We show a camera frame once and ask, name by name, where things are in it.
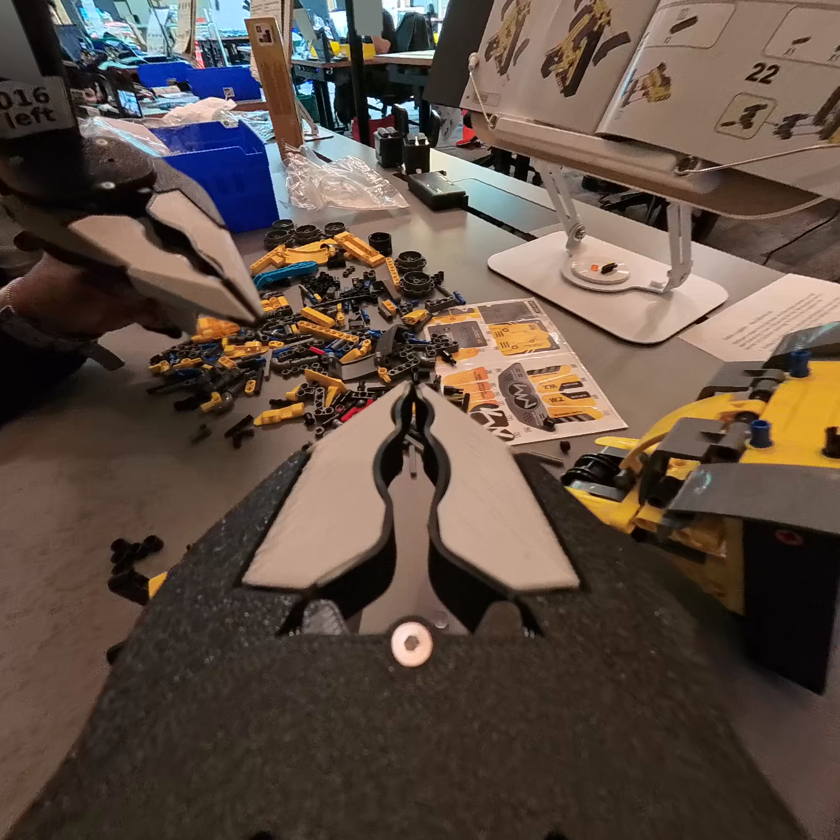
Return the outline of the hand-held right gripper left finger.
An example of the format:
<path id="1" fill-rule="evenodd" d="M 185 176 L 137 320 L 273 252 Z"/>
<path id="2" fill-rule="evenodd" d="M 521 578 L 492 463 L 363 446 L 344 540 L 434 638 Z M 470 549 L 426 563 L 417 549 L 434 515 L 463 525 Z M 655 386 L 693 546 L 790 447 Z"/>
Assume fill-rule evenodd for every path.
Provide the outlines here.
<path id="1" fill-rule="evenodd" d="M 415 389 L 391 389 L 316 443 L 252 561 L 244 586 L 334 603 L 360 614 L 392 583 L 396 538 L 389 486 L 403 468 Z"/>

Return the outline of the yellow grey sticker sheet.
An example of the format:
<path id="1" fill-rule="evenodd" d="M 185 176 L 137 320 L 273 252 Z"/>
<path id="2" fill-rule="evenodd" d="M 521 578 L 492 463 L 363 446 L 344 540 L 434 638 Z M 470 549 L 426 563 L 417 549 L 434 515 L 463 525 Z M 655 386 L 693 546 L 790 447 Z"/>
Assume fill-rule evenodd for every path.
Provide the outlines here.
<path id="1" fill-rule="evenodd" d="M 509 446 L 620 433 L 627 425 L 535 298 L 451 308 L 423 337 L 443 348 L 437 375 L 466 413 Z"/>

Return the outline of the pile of building brick pieces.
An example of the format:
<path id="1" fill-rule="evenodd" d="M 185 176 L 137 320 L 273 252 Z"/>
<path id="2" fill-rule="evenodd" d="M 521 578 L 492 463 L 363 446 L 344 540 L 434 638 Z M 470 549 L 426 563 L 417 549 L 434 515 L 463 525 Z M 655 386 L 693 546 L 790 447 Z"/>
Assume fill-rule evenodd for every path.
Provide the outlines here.
<path id="1" fill-rule="evenodd" d="M 263 312 L 255 327 L 201 317 L 190 339 L 150 357 L 146 394 L 202 418 L 192 445 L 210 437 L 213 418 L 263 396 L 270 377 L 290 390 L 224 431 L 234 448 L 258 429 L 297 422 L 321 438 L 405 383 L 429 384 L 468 410 L 466 388 L 436 373 L 438 363 L 457 361 L 463 342 L 425 335 L 466 300 L 446 288 L 442 270 L 428 270 L 422 252 L 394 254 L 384 232 L 363 239 L 341 222 L 290 219 L 275 222 L 264 245 L 250 267 Z"/>

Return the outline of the white crumpled plastic bag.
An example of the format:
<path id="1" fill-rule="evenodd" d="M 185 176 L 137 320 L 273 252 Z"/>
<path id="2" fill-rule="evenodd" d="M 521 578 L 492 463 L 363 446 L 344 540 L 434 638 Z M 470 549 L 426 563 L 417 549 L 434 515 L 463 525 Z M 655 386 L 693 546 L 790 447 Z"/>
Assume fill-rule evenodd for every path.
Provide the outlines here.
<path id="1" fill-rule="evenodd" d="M 161 126 L 180 127 L 188 124 L 219 122 L 226 128 L 236 128 L 236 102 L 221 98 L 205 98 L 183 104 L 160 117 Z"/>

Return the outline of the blue plastic bin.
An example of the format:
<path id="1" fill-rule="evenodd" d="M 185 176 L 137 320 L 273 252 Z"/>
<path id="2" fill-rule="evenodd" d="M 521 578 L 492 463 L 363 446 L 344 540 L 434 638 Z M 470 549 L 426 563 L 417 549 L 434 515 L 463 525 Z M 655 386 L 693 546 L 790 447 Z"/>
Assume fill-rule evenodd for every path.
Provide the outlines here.
<path id="1" fill-rule="evenodd" d="M 212 121 L 150 131 L 169 149 L 167 162 L 211 197 L 232 233 L 269 228 L 279 219 L 266 146 L 250 127 Z"/>

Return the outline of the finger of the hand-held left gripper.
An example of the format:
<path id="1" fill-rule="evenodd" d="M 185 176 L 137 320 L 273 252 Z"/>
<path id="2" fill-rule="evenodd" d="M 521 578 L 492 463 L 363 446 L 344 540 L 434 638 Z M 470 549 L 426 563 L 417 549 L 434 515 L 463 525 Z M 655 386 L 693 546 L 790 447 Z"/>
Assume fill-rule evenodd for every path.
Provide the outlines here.
<path id="1" fill-rule="evenodd" d="M 145 221 L 87 216 L 71 223 L 69 231 L 90 246 L 95 256 L 110 258 L 133 288 L 158 303 L 184 333 L 193 333 L 202 317 L 248 326 L 263 318 L 247 269 L 238 266 L 240 272 L 227 278 L 198 268 L 187 255 L 155 240 Z"/>
<path id="2" fill-rule="evenodd" d="M 207 268 L 192 268 L 192 277 L 179 280 L 175 294 L 198 313 L 227 320 L 260 320 L 263 309 L 249 269 L 223 224 L 213 220 L 183 192 L 156 193 L 148 215 L 158 224 L 185 236 L 187 255 Z"/>

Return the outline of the black post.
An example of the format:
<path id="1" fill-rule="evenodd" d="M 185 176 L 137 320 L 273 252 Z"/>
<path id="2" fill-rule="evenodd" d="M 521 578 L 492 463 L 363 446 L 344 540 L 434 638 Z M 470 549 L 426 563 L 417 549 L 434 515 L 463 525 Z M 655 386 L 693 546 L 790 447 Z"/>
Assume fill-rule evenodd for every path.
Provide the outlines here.
<path id="1" fill-rule="evenodd" d="M 357 25 L 354 1 L 345 1 L 350 46 L 350 74 L 353 87 L 353 101 L 360 142 L 372 147 L 370 113 L 364 86 L 364 50 L 361 32 Z"/>
<path id="2" fill-rule="evenodd" d="M 54 2 L 5 2 L 2 21 L 2 79 L 36 84 L 67 78 L 56 33 Z"/>

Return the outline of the white printed paper sheet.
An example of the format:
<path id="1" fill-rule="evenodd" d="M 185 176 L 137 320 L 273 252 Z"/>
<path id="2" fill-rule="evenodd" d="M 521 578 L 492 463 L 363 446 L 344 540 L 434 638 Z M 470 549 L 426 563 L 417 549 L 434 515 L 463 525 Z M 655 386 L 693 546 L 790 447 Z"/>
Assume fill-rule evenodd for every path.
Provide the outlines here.
<path id="1" fill-rule="evenodd" d="M 680 338 L 723 362 L 765 361 L 786 335 L 836 322 L 838 316 L 838 283 L 788 274 Z"/>

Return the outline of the black flat box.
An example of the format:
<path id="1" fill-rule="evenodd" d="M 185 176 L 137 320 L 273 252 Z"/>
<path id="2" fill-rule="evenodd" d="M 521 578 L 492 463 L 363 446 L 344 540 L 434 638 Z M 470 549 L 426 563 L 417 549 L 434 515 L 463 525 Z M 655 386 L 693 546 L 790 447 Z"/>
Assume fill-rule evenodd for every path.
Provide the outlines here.
<path id="1" fill-rule="evenodd" d="M 457 187 L 442 172 L 408 174 L 406 183 L 410 193 L 434 212 L 469 208 L 467 192 Z"/>

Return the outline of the clear plastic bag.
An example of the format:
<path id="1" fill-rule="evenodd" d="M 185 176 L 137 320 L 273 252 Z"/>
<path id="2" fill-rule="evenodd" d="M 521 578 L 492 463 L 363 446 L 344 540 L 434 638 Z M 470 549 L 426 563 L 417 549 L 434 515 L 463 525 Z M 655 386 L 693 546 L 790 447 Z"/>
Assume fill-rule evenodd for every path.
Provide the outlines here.
<path id="1" fill-rule="evenodd" d="M 280 147 L 286 190 L 294 207 L 320 211 L 391 211 L 408 208 L 405 197 L 384 175 L 357 157 L 322 161 L 309 147 Z"/>

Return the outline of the building instruction booklet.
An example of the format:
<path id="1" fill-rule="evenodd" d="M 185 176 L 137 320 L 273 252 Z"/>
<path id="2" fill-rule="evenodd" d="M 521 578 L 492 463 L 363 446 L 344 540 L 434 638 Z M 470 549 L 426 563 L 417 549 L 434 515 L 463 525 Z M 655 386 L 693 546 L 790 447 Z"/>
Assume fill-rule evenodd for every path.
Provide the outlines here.
<path id="1" fill-rule="evenodd" d="M 460 106 L 838 198 L 838 2 L 495 2 Z"/>

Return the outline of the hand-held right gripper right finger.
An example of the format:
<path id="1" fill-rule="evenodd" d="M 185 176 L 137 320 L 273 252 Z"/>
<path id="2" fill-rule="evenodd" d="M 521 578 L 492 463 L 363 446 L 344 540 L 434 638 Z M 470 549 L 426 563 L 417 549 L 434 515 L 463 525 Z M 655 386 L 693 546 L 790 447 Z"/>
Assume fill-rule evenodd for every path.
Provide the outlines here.
<path id="1" fill-rule="evenodd" d="M 434 487 L 427 567 L 438 600 L 467 631 L 539 631 L 528 598 L 581 581 L 510 447 L 426 385 L 415 424 Z"/>

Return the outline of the blue storage bin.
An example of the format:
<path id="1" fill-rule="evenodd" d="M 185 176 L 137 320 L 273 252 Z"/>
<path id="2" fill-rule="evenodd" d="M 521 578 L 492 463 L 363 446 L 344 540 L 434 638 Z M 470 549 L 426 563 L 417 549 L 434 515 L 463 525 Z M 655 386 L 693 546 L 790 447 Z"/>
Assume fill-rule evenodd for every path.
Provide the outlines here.
<path id="1" fill-rule="evenodd" d="M 146 88 L 162 88 L 170 81 L 184 82 L 199 98 L 261 100 L 261 87 L 248 65 L 194 68 L 183 60 L 166 60 L 140 64 L 136 70 Z"/>

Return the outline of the white book stand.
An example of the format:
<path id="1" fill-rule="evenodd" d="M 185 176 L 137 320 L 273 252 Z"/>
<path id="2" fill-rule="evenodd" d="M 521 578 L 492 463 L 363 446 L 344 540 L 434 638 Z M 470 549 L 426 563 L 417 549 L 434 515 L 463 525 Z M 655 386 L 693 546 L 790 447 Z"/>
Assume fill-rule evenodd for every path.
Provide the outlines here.
<path id="1" fill-rule="evenodd" d="M 735 217 L 737 211 L 767 218 L 791 214 L 822 195 L 743 170 L 746 165 L 793 156 L 838 157 L 838 144 L 820 141 L 801 148 L 710 164 L 696 156 L 632 140 L 608 140 L 558 129 L 530 119 L 489 112 L 479 92 L 479 55 L 469 55 L 469 83 L 490 137 L 532 157 L 562 230 L 530 244 L 503 250 L 488 267 L 517 286 L 636 345 L 661 344 L 712 314 L 728 301 L 725 288 L 693 272 L 692 211 Z M 665 200 L 668 262 L 588 234 L 571 197 L 566 171 L 575 169 Z M 591 264 L 621 266 L 602 275 Z"/>

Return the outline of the brown cardboard sign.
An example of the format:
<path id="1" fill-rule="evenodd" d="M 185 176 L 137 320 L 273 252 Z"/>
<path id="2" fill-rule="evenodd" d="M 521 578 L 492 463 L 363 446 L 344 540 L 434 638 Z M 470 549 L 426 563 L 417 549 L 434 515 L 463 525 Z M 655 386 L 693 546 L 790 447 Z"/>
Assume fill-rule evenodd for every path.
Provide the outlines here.
<path id="1" fill-rule="evenodd" d="M 280 158 L 286 161 L 303 145 L 301 117 L 291 82 L 289 60 L 273 16 L 252 17 L 246 20 L 246 26 Z"/>

